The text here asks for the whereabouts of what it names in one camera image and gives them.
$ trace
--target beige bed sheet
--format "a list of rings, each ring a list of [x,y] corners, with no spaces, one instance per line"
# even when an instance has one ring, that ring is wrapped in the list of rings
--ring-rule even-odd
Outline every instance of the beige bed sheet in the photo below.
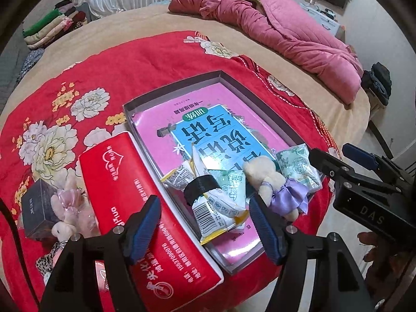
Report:
[[[0,130],[16,106],[44,82],[87,57],[128,42],[170,31],[195,30],[211,41],[253,59],[295,92],[326,124],[338,147],[357,144],[367,127],[370,104],[360,89],[354,103],[345,106],[319,80],[274,51],[251,40],[233,27],[199,17],[171,14],[166,5],[124,11],[91,22],[50,45],[10,96],[0,116]]]

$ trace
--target barcode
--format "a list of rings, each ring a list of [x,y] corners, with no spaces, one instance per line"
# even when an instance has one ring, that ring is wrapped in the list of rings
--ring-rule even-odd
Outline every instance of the barcode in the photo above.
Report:
[[[211,207],[208,202],[203,202],[202,204],[196,206],[193,209],[193,214],[195,215],[196,221],[198,223],[199,229],[203,237],[209,235],[211,230],[215,231],[219,228],[217,222],[215,221],[214,216],[211,212],[214,211],[214,208]]]
[[[175,179],[176,177],[178,177],[179,172],[177,172],[176,170],[174,172],[172,172],[172,175],[170,175],[166,181],[169,182],[170,184],[174,184],[175,183]]]

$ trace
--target snack packet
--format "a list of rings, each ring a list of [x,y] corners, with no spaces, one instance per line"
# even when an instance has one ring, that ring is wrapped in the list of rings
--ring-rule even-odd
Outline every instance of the snack packet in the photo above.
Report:
[[[306,144],[293,146],[276,153],[276,160],[282,175],[306,185],[308,193],[322,189],[318,171],[309,163],[309,150]]]
[[[238,206],[245,207],[245,174],[240,170],[208,170],[214,176],[221,189]],[[244,230],[244,223],[231,232],[240,233]]]
[[[211,176],[198,151],[192,146],[191,161],[184,161],[178,168],[173,169],[161,178],[161,181],[189,194],[195,192],[187,191],[190,190],[187,188],[188,184],[191,182],[195,184],[194,180],[198,183],[202,179],[199,177],[206,175]],[[241,226],[248,218],[248,210],[245,205],[240,206],[235,203],[219,185],[197,198],[192,198],[192,200],[192,211],[202,235],[201,245],[208,243],[224,232]]]

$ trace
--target pink comforter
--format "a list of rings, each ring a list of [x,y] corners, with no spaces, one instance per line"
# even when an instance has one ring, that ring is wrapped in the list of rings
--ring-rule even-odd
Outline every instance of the pink comforter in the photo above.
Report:
[[[344,103],[351,104],[363,75],[357,56],[293,0],[260,1],[267,17],[244,0],[172,0],[169,10],[240,27],[254,40],[317,74]]]

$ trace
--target pink book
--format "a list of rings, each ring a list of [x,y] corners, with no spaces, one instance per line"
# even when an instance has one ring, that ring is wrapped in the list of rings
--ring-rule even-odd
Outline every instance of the pink book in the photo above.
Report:
[[[259,155],[274,159],[276,152],[289,147],[222,83],[137,112],[132,119],[161,174],[189,159],[191,144],[196,145],[208,169],[218,170],[240,170],[244,161]],[[245,222],[243,232],[227,232],[214,239],[207,248],[229,273],[240,270],[263,252],[250,218]]]

